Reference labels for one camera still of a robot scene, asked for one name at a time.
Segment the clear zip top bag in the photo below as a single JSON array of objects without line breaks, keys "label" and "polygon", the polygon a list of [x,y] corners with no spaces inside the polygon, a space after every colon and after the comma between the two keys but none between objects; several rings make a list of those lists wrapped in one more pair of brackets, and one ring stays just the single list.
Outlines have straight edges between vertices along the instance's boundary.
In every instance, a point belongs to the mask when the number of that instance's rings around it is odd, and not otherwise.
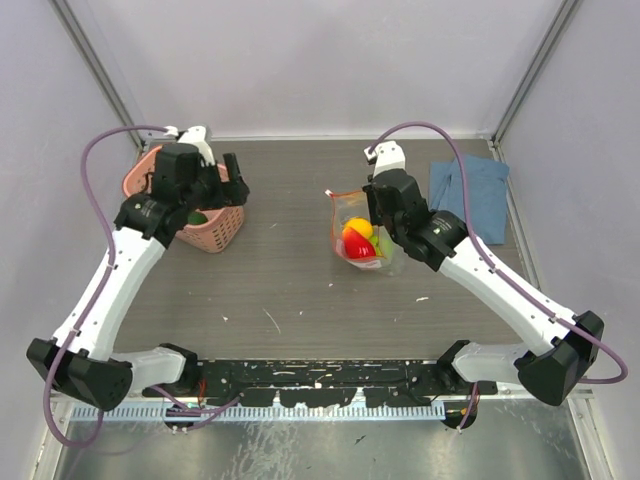
[{"label": "clear zip top bag", "polygon": [[404,255],[387,230],[374,224],[366,194],[361,190],[326,190],[325,195],[332,207],[330,241],[334,253],[360,271],[398,275],[404,267]]}]

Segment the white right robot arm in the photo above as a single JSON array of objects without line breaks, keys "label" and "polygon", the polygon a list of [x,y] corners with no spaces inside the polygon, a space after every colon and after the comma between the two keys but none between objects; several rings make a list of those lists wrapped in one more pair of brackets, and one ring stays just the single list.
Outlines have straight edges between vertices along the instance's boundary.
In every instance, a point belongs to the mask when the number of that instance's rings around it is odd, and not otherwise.
[{"label": "white right robot arm", "polygon": [[598,354],[604,322],[546,297],[472,238],[463,220],[429,208],[417,181],[395,168],[369,175],[363,188],[376,224],[412,259],[467,289],[519,336],[515,345],[460,341],[440,359],[438,379],[459,394],[474,382],[522,385],[559,406]]}]

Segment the yellow toy lemon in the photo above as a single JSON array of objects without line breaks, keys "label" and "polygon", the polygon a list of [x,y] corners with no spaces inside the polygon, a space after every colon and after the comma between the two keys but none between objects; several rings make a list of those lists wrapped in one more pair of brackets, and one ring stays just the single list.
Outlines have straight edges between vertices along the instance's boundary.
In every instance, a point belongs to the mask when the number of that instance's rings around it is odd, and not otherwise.
[{"label": "yellow toy lemon", "polygon": [[347,221],[345,227],[351,228],[366,239],[369,239],[374,235],[373,225],[366,218],[353,217]]}]

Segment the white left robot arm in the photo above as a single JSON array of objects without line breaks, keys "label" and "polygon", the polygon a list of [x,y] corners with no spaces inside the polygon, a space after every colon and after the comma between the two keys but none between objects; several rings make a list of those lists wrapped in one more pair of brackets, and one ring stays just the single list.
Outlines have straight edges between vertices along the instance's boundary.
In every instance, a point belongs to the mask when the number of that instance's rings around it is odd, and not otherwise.
[{"label": "white left robot arm", "polygon": [[132,393],[167,386],[194,393],[201,372],[195,353],[173,344],[117,354],[114,343],[136,294],[154,265],[197,211],[240,207],[247,201],[237,157],[208,160],[197,146],[165,144],[154,152],[143,188],[121,205],[100,269],[51,339],[35,339],[27,359],[46,385],[111,411]]}]

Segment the red toy pepper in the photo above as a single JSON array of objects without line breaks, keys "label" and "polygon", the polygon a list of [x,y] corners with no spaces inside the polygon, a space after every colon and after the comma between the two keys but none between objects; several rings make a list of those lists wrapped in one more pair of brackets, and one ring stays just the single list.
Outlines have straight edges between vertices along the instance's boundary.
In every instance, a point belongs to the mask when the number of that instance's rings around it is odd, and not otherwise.
[{"label": "red toy pepper", "polygon": [[351,228],[345,228],[342,232],[342,242],[346,257],[349,259],[375,257],[375,246],[371,242],[371,238],[363,238]]}]

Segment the green toy apple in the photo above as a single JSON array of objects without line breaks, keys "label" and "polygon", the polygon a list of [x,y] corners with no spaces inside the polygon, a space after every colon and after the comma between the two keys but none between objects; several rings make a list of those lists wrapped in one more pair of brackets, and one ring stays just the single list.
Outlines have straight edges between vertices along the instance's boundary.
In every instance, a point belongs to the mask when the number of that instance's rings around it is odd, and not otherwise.
[{"label": "green toy apple", "polygon": [[394,255],[396,245],[386,236],[377,236],[376,240],[371,240],[375,244],[375,251],[378,257],[391,259]]}]

